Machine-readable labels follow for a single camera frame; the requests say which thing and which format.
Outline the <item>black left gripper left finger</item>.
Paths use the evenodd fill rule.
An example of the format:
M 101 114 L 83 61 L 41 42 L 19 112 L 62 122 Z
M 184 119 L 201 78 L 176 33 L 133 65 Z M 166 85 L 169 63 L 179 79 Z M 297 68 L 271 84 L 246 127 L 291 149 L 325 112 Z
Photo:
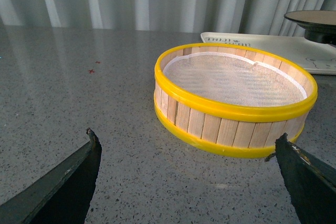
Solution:
M 95 192 L 102 147 L 90 140 L 25 190 L 1 205 L 1 223 L 84 223 Z

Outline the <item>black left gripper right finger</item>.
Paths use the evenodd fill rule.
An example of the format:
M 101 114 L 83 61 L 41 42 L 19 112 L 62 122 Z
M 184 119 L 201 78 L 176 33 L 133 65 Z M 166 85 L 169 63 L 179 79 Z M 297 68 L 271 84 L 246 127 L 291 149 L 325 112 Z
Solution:
M 335 168 L 287 140 L 275 141 L 276 157 L 291 204 L 301 223 L 335 223 Z

